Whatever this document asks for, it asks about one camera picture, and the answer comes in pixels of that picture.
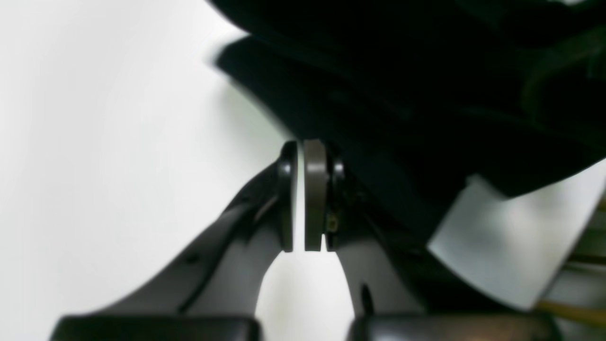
black plastic arm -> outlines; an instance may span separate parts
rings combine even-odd
[[[356,315],[348,341],[560,340],[551,317],[502,306],[448,270],[328,151],[324,234]]]
[[[262,279],[281,251],[292,251],[296,160],[296,143],[286,143],[156,277],[106,309],[64,317],[51,340],[259,340]]]

yellow cable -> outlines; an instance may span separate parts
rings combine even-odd
[[[606,311],[604,310],[581,308],[547,300],[539,301],[536,309],[563,319],[606,328]]]

curved black arm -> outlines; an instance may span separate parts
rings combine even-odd
[[[292,251],[296,160],[296,143],[286,143],[156,277],[106,309],[64,317],[52,340],[256,340],[263,276],[281,251]]]

black base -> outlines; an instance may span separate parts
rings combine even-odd
[[[247,317],[64,317],[51,341],[261,341]]]

white wall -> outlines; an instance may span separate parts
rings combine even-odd
[[[288,133],[211,64],[242,35],[201,0],[0,0],[0,340],[136,289],[275,159]],[[258,317],[342,340],[342,270],[298,223]]]

